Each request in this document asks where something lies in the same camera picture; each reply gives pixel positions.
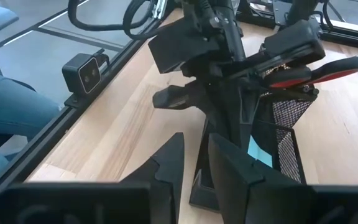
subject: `blue card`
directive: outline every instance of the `blue card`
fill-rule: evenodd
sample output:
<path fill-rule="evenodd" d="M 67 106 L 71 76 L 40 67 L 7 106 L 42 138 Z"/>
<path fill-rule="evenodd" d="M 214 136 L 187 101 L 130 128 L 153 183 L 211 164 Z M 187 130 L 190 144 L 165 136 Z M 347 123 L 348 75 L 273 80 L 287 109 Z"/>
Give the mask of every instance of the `blue card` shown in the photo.
<path fill-rule="evenodd" d="M 248 155 L 270 167 L 273 167 L 272 156 L 269 153 L 265 152 L 263 149 L 261 149 L 258 144 L 256 144 L 252 136 L 249 139 Z"/>

